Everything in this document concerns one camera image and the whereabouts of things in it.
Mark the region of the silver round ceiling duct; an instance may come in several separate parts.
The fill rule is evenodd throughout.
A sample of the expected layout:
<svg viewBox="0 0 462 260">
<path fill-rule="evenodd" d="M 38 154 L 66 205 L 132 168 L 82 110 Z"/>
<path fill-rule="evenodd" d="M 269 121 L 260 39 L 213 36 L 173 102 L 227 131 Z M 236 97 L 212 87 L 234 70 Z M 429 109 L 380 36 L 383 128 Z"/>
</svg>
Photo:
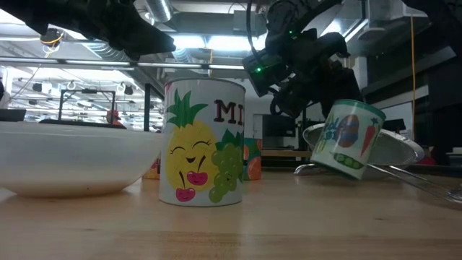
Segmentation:
<svg viewBox="0 0 462 260">
<path fill-rule="evenodd" d="M 168 22 L 172 19 L 174 9 L 170 0 L 145 0 L 147 10 L 155 22 Z"/>
</svg>

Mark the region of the grey ceiling air unit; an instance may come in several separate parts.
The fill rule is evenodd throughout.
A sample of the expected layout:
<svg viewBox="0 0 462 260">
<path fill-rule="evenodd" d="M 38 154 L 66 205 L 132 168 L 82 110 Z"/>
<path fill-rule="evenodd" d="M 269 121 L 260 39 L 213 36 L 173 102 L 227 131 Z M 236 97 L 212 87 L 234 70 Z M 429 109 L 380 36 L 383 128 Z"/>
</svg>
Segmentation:
<svg viewBox="0 0 462 260">
<path fill-rule="evenodd" d="M 259 37 L 266 33 L 266 18 L 263 14 L 251 11 L 250 22 L 247 22 L 246 11 L 235 10 L 233 12 L 232 33 L 234 35 L 246 35 L 247 25 L 249 25 L 253 37 Z"/>
</svg>

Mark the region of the short pineapple rings can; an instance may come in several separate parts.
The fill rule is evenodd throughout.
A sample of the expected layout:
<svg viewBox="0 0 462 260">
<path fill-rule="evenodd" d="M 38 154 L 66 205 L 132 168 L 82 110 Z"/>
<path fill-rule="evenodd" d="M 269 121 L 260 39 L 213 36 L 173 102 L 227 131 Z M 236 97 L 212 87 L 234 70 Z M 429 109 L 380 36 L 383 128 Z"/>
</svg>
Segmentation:
<svg viewBox="0 0 462 260">
<path fill-rule="evenodd" d="M 143 178 L 159 180 L 160 179 L 160 164 L 161 164 L 161 154 L 158 154 L 158 156 L 156 157 L 151 167 L 143 175 Z"/>
</svg>

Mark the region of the white bowl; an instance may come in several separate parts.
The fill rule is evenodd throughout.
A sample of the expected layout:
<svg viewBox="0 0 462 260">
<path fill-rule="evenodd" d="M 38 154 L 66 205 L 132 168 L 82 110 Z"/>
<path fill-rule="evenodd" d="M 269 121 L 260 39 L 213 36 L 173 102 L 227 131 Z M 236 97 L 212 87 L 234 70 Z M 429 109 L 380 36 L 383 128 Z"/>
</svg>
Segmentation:
<svg viewBox="0 0 462 260">
<path fill-rule="evenodd" d="M 152 132 L 0 122 L 0 188 L 31 197 L 119 192 L 147 172 L 162 142 Z"/>
</svg>

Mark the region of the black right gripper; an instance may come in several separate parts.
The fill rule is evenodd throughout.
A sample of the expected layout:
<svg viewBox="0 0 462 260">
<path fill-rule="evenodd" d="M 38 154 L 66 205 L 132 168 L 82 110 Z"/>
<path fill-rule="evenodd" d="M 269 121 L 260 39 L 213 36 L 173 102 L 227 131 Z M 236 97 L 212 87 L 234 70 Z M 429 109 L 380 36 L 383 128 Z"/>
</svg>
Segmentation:
<svg viewBox="0 0 462 260">
<path fill-rule="evenodd" d="M 298 117 L 313 103 L 328 116 L 337 100 L 363 101 L 353 69 L 331 60 L 333 55 L 349 56 L 345 39 L 338 32 L 317 37 L 314 29 L 308 30 L 283 47 L 282 60 L 294 76 L 277 95 L 280 111 Z"/>
</svg>

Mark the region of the oranges can teal orange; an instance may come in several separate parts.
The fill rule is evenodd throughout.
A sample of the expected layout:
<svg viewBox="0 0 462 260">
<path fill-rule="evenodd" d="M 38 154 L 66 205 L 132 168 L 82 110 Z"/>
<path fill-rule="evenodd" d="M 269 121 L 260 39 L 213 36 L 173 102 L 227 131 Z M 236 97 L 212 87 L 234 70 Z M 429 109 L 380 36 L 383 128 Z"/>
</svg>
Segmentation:
<svg viewBox="0 0 462 260">
<path fill-rule="evenodd" d="M 257 181 L 261 179 L 261 139 L 244 138 L 243 160 L 245 181 Z"/>
</svg>

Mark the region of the black aluminium table frame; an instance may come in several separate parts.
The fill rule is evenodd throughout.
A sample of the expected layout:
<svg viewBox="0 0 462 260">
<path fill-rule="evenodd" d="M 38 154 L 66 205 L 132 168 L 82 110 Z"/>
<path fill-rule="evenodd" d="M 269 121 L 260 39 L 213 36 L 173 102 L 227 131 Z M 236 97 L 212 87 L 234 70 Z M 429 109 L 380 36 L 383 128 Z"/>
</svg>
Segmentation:
<svg viewBox="0 0 462 260">
<path fill-rule="evenodd" d="M 286 167 L 286 168 L 293 168 L 300 166 L 302 164 L 306 164 L 304 161 L 296 161 L 296 160 L 266 160 L 265 158 L 262 159 L 262 166 L 263 167 Z M 456 166 L 444 166 L 444 165 L 407 165 L 406 168 L 415 168 L 415 169 L 427 169 L 427 170 L 436 170 L 436 171 L 455 171 L 455 172 L 462 172 L 462 167 Z"/>
</svg>

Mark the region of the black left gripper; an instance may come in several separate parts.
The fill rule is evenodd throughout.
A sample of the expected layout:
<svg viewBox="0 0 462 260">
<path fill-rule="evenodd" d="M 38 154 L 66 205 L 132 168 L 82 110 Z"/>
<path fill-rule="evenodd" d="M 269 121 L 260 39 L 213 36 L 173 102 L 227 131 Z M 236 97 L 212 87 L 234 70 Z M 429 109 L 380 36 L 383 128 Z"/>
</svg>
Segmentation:
<svg viewBox="0 0 462 260">
<path fill-rule="evenodd" d="M 85 0 L 81 34 L 109 43 L 131 60 L 175 51 L 174 39 L 143 20 L 132 0 Z"/>
</svg>

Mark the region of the black boxy object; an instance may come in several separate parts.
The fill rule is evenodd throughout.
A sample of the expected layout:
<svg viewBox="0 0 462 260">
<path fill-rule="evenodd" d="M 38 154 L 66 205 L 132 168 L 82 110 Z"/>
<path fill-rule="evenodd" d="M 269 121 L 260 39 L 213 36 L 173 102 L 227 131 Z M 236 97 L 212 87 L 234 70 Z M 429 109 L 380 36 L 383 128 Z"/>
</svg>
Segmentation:
<svg viewBox="0 0 462 260">
<path fill-rule="evenodd" d="M 0 109 L 0 121 L 24 121 L 26 112 L 24 109 Z"/>
</svg>

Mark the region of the black background rig frame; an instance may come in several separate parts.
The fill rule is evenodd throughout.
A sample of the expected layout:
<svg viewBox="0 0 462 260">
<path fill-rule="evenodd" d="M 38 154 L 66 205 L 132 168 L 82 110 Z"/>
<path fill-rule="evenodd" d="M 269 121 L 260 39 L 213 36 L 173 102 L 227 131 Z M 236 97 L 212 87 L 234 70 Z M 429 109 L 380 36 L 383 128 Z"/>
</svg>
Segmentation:
<svg viewBox="0 0 462 260">
<path fill-rule="evenodd" d="M 97 93 L 110 93 L 112 95 L 112 101 L 111 101 L 111 110 L 115 110 L 115 104 L 116 104 L 116 92 L 113 90 L 96 90 L 96 89 L 82 89 L 82 90 L 62 90 L 61 91 L 61 96 L 59 100 L 59 109 L 58 109 L 58 121 L 62 120 L 62 113 L 63 113 L 63 106 L 64 103 L 71 98 L 76 92 L 80 92 L 83 94 L 97 94 Z"/>
</svg>

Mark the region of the black monitor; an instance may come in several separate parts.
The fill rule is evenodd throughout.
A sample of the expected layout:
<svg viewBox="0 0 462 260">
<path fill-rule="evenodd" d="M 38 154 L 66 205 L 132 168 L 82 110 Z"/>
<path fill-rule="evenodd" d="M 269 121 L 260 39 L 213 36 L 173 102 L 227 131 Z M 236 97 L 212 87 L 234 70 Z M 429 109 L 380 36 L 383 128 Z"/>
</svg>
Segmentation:
<svg viewBox="0 0 462 260">
<path fill-rule="evenodd" d="M 295 119 L 289 116 L 263 116 L 264 137 L 295 137 Z"/>
</svg>

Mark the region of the large metal mesh strainer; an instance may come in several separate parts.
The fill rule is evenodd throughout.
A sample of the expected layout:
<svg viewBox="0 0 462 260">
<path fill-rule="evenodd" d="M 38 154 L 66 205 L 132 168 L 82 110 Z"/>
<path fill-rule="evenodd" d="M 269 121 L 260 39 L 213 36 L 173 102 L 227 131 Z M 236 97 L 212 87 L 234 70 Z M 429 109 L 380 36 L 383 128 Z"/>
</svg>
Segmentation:
<svg viewBox="0 0 462 260">
<path fill-rule="evenodd" d="M 382 129 L 372 147 L 365 177 L 389 175 L 441 199 L 462 204 L 462 185 L 451 189 L 407 170 L 423 158 L 424 150 L 416 142 Z"/>
</svg>

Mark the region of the person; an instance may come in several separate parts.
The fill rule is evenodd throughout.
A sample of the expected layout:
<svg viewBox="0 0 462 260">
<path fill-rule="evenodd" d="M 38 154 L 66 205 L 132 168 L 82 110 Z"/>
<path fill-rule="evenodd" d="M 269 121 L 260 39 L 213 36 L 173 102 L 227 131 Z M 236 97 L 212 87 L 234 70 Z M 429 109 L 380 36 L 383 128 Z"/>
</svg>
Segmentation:
<svg viewBox="0 0 462 260">
<path fill-rule="evenodd" d="M 116 126 L 117 128 L 126 129 L 126 127 L 121 123 L 121 118 L 117 110 L 108 110 L 106 113 L 106 121 L 111 126 Z"/>
</svg>

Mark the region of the mixed vegetables can green rim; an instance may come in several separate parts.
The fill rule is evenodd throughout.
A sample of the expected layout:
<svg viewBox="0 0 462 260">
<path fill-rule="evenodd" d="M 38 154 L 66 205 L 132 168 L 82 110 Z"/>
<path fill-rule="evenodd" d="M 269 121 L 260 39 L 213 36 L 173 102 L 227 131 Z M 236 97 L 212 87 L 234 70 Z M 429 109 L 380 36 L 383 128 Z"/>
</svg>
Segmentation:
<svg viewBox="0 0 462 260">
<path fill-rule="evenodd" d="M 310 161 L 361 180 L 386 115 L 356 100 L 337 100 L 325 121 Z"/>
</svg>

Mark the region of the long linear light bar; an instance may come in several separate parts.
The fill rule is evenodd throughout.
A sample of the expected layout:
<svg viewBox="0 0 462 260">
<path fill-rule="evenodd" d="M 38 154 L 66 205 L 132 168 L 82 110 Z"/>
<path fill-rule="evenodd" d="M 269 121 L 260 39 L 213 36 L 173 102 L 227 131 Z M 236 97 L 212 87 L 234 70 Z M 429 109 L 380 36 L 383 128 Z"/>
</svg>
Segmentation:
<svg viewBox="0 0 462 260">
<path fill-rule="evenodd" d="M 207 69 L 243 71 L 243 66 L 224 64 L 181 64 L 165 62 L 137 62 L 137 61 L 96 61 L 62 58 L 28 58 L 0 56 L 0 63 L 11 64 L 45 64 L 53 66 L 96 66 L 114 68 L 152 67 L 165 69 Z"/>
</svg>

